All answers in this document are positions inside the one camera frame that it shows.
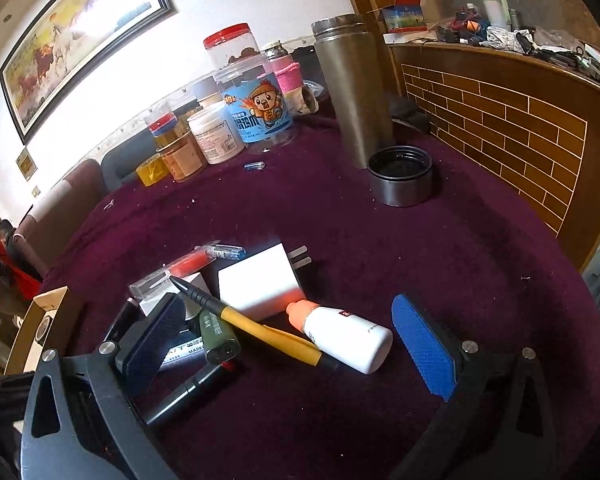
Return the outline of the steel thermos flask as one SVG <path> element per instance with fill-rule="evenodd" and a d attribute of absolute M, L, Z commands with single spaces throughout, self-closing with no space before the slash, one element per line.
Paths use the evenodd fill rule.
<path fill-rule="evenodd" d="M 344 150 L 355 167 L 365 169 L 373 154 L 393 144 L 374 38 L 358 14 L 316 21 L 312 32 Z"/>

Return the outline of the black marker pen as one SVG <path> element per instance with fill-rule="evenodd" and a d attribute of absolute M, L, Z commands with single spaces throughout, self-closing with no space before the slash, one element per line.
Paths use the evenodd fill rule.
<path fill-rule="evenodd" d="M 235 364 L 230 361 L 204 365 L 147 412 L 145 424 L 151 428 L 161 427 L 198 408 L 230 382 L 235 370 Z"/>

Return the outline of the brick pattern wooden cabinet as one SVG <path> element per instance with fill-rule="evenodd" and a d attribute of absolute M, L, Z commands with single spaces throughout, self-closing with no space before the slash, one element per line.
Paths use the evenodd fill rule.
<path fill-rule="evenodd" d="M 386 44 L 379 9 L 351 0 L 385 86 L 416 101 L 432 133 L 500 177 L 584 270 L 600 244 L 600 85 L 528 56 L 440 42 Z"/>

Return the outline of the yellow tape roll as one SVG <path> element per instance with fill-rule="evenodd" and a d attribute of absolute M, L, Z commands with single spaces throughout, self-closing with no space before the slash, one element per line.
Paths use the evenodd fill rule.
<path fill-rule="evenodd" d="M 171 175 L 170 170 L 164 163 L 160 154 L 153 154 L 138 165 L 135 169 L 135 173 L 145 188 L 150 188 Z"/>

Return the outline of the black leather sofa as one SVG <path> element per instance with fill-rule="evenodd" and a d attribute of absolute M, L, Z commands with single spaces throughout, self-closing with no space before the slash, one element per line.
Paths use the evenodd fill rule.
<path fill-rule="evenodd" d="M 137 180 L 136 168 L 157 153 L 157 144 L 148 128 L 109 151 L 100 163 L 109 193 Z"/>

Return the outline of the clear case red item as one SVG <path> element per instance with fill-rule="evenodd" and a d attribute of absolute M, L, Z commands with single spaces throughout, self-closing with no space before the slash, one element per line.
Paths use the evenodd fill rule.
<path fill-rule="evenodd" d="M 208 246 L 198 247 L 132 283 L 129 286 L 130 294 L 136 301 L 148 300 L 171 286 L 171 276 L 186 278 L 208 266 L 214 260 L 215 256 L 210 254 Z"/>

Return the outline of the yellow black pen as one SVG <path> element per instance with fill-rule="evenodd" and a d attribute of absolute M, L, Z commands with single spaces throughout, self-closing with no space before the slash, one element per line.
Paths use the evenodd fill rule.
<path fill-rule="evenodd" d="M 287 356 L 309 364 L 322 370 L 338 370 L 338 362 L 321 352 L 312 342 L 302 339 L 293 334 L 276 330 L 276 328 L 262 325 L 251 318 L 247 318 L 237 310 L 224 304 L 223 301 L 211 296 L 203 289 L 186 282 L 184 278 L 171 276 L 170 281 L 190 300 L 193 300 L 199 307 L 206 309 L 218 318 L 222 318 L 234 327 L 243 330 L 247 334 L 259 339 L 269 346 L 285 353 Z"/>

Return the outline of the white tumbler cup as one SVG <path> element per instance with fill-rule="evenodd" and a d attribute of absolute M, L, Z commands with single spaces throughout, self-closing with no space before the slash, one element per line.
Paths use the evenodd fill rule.
<path fill-rule="evenodd" d="M 510 14 L 507 0 L 482 0 L 486 17 L 494 27 L 510 29 Z"/>

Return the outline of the large white charger plug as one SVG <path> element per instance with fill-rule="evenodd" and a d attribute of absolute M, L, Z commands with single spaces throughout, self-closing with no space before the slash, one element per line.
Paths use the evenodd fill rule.
<path fill-rule="evenodd" d="M 220 299 L 250 320 L 266 320 L 306 298 L 296 271 L 311 262 L 306 246 L 274 245 L 219 270 Z"/>

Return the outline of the red blue lid jar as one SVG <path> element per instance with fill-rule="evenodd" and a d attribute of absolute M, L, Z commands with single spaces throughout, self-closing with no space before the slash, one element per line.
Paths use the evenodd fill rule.
<path fill-rule="evenodd" d="M 172 112 L 167 112 L 160 117 L 148 116 L 145 122 L 147 122 L 148 129 L 158 150 L 178 140 L 178 133 L 176 132 L 178 118 Z"/>

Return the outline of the blue card box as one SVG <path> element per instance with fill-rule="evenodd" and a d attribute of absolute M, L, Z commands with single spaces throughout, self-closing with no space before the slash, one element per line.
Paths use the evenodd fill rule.
<path fill-rule="evenodd" d="M 427 29 L 421 6 L 386 6 L 381 9 L 387 32 L 421 32 Z"/>

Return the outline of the small white charger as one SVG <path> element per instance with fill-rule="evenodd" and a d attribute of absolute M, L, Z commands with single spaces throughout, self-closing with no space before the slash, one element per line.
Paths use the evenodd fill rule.
<path fill-rule="evenodd" d="M 189 284 L 193 284 L 205 292 L 209 292 L 207 283 L 204 281 L 204 277 L 200 272 L 186 275 L 184 276 L 183 280 Z M 165 280 L 153 292 L 151 292 L 147 298 L 140 300 L 140 308 L 142 309 L 143 314 L 150 315 L 150 312 L 154 310 L 154 307 L 161 301 L 162 297 L 167 294 L 179 296 L 181 300 L 184 301 L 186 321 L 194 318 L 201 310 L 201 307 L 196 306 L 192 300 L 185 297 L 171 281 Z"/>

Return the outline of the white bottle orange cap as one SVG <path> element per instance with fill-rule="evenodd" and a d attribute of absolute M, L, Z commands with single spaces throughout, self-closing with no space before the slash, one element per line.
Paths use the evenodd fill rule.
<path fill-rule="evenodd" d="M 365 375 L 381 367 L 393 343 L 387 327 L 346 310 L 300 300 L 288 304 L 286 313 L 317 348 Z"/>

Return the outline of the white label supplement jar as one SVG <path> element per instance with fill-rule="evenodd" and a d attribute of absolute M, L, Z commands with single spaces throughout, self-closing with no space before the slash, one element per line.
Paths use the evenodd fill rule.
<path fill-rule="evenodd" d="M 209 165 L 226 162 L 245 149 L 223 101 L 189 116 L 187 123 Z"/>

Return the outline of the green lighter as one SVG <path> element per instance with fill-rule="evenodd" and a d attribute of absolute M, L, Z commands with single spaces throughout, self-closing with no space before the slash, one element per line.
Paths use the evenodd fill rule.
<path fill-rule="evenodd" d="M 238 356 L 242 347 L 232 326 L 208 310 L 201 310 L 198 323 L 206 360 L 221 365 Z"/>

